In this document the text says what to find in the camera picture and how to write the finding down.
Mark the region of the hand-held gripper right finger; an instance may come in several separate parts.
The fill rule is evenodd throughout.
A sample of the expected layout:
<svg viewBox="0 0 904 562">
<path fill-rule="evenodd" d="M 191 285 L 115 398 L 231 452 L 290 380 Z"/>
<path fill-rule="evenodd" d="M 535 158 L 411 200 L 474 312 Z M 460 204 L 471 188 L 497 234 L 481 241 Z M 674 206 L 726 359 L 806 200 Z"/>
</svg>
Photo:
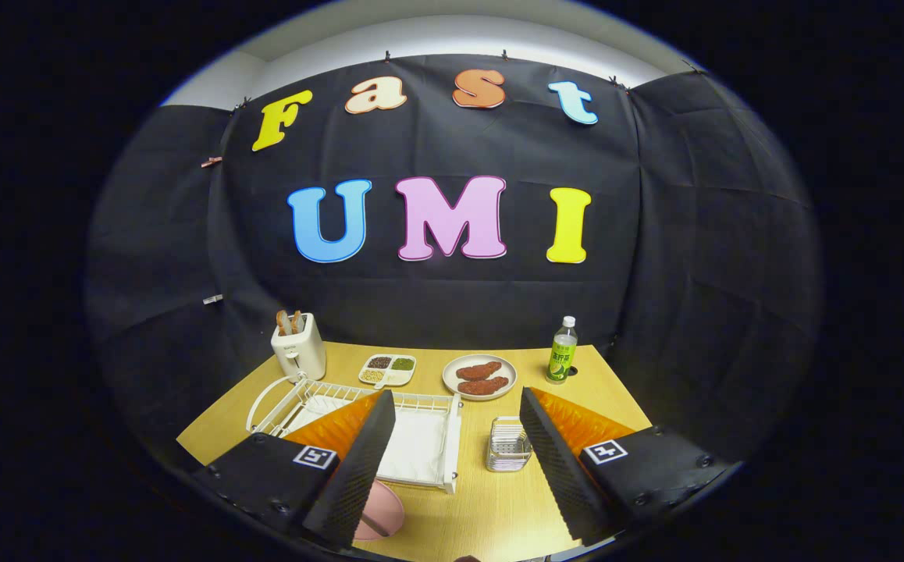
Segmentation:
<svg viewBox="0 0 904 562">
<path fill-rule="evenodd" d="M 650 532 L 734 472 L 673 429 L 634 431 L 537 388 L 523 389 L 520 419 L 567 530 L 586 546 Z"/>
</svg>

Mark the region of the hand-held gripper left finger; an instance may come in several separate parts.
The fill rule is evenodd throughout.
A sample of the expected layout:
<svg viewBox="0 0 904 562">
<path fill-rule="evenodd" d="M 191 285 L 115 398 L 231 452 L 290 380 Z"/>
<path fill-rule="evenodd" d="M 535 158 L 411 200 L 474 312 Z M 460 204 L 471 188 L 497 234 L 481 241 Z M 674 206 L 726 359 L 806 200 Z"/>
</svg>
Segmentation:
<svg viewBox="0 0 904 562">
<path fill-rule="evenodd" d="M 392 392 L 376 391 L 287 437 L 255 432 L 193 480 L 277 535 L 347 548 L 395 421 Z"/>
</svg>

